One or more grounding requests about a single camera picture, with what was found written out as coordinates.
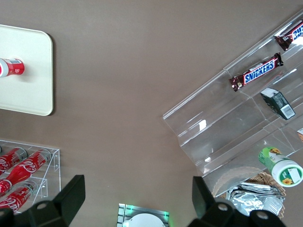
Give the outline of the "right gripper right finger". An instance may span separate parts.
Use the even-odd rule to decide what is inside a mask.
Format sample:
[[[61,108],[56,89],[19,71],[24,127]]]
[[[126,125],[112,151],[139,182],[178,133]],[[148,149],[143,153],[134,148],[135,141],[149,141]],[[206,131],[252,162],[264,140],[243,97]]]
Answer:
[[[192,203],[197,218],[189,227],[231,227],[234,209],[224,201],[216,201],[203,178],[194,176],[192,180]]]

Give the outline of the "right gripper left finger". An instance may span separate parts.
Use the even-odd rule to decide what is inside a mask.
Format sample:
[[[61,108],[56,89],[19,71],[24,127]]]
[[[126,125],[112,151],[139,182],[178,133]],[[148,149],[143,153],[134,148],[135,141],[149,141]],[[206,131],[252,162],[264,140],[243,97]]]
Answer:
[[[29,208],[22,226],[68,227],[85,198],[85,177],[75,175],[51,201],[40,201]]]

